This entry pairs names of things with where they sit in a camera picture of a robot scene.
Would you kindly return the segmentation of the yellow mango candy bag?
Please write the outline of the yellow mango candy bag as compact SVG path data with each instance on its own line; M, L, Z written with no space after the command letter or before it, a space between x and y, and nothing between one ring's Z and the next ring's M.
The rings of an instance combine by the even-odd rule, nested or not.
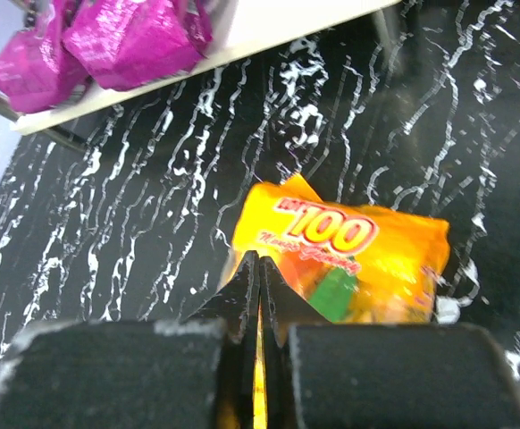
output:
M254 250L329 322L427 323L449 259L448 231L441 219L325 202L297 173L250 190L222 279Z

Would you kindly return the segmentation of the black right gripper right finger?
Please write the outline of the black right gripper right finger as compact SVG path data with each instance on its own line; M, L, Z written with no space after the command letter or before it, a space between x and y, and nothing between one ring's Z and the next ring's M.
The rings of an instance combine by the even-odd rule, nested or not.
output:
M333 324L258 266L271 428L520 428L503 349L473 324Z

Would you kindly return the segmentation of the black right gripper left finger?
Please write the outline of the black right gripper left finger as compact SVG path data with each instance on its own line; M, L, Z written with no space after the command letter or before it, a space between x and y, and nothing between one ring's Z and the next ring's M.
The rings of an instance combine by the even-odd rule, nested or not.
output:
M258 256L183 320L41 321L0 363L0 428L249 428Z

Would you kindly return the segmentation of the purple candy bag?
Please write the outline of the purple candy bag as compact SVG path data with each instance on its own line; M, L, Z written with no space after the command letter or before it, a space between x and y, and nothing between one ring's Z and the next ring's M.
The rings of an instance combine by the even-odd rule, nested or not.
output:
M91 79L65 48L63 33L80 2L27 1L25 5L23 28L13 33L0 52L0 91L21 114L78 101Z
M201 1L84 1L63 34L96 84L117 91L191 72L212 40Z

